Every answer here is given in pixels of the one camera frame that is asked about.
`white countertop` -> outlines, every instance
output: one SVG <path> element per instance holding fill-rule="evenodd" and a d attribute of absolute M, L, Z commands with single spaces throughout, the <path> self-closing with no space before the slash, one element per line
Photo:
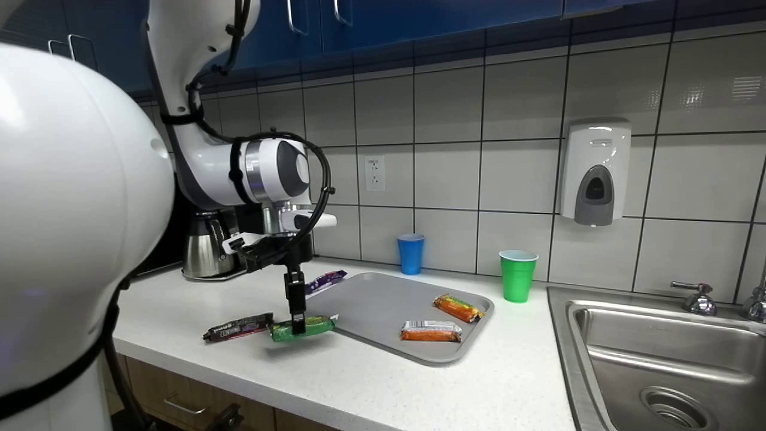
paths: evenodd
<path fill-rule="evenodd" d="M 397 275 L 347 261 L 305 263 L 306 280 L 338 269 Z M 411 277 L 495 301 L 472 353 L 451 367 L 423 367 L 341 334 L 295 345 L 276 345 L 268 334 L 202 340 L 232 318 L 288 318 L 283 274 L 274 267 L 230 283 L 186 283 L 171 271 L 135 283 L 119 300 L 117 353 L 336 430 L 574 431 L 542 285 L 527 305 L 509 305 L 493 277 Z"/>

